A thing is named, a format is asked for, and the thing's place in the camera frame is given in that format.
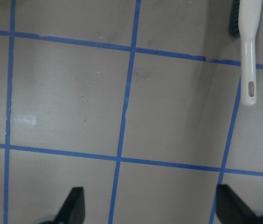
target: handle hole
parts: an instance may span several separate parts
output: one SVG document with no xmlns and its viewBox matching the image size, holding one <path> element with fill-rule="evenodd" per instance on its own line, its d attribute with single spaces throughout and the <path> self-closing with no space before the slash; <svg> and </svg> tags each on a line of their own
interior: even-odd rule
<svg viewBox="0 0 263 224">
<path fill-rule="evenodd" d="M 249 96 L 253 97 L 254 96 L 254 82 L 249 82 Z"/>
</svg>

